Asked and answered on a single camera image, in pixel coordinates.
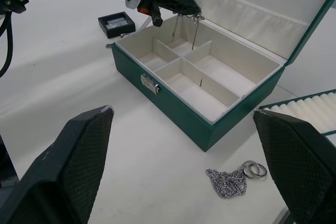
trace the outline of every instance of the white table surface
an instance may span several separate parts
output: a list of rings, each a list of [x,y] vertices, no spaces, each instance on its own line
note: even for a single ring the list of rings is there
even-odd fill
[[[223,200],[205,175],[249,159],[266,164],[251,115],[204,153],[117,72],[97,18],[126,11],[139,28],[146,16],[120,0],[30,1],[13,17],[13,63],[0,79],[0,134],[20,178],[68,120],[110,104],[116,115],[90,223],[273,223],[285,203],[270,176]],[[264,104],[293,97],[277,86]]]

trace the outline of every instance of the box latch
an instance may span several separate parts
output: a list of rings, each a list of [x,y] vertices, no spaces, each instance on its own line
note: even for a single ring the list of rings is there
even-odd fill
[[[141,82],[144,86],[146,86],[149,90],[151,90],[155,95],[159,92],[160,87],[159,85],[153,81],[150,77],[148,77],[146,74],[142,74],[140,76]]]

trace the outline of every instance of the metal rings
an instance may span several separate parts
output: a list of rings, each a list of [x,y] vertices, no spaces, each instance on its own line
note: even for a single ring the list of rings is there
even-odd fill
[[[251,160],[244,162],[241,165],[241,168],[243,169],[244,175],[249,179],[258,177],[265,178],[267,176],[267,169],[263,165]]]

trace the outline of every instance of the small black box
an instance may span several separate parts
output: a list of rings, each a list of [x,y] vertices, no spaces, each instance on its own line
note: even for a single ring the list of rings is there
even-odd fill
[[[127,24],[114,28],[109,28],[109,22],[118,18],[124,18]],[[98,21],[101,29],[104,31],[109,39],[120,36],[121,34],[129,34],[135,31],[135,23],[125,12],[100,17],[98,18]]]

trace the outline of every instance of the black cable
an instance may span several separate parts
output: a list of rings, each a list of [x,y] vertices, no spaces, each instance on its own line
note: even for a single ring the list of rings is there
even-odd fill
[[[12,61],[12,56],[13,56],[13,31],[12,31],[12,19],[11,19],[12,13],[7,13],[6,18],[8,18],[8,25],[7,25],[7,57],[4,66],[0,70],[0,78],[7,72],[9,69],[9,65],[11,64]]]
[[[2,25],[0,26],[0,37],[5,32],[8,24],[11,20],[11,16],[12,16],[12,12],[9,12],[9,13],[6,14],[6,17],[5,17],[4,21],[2,22]]]

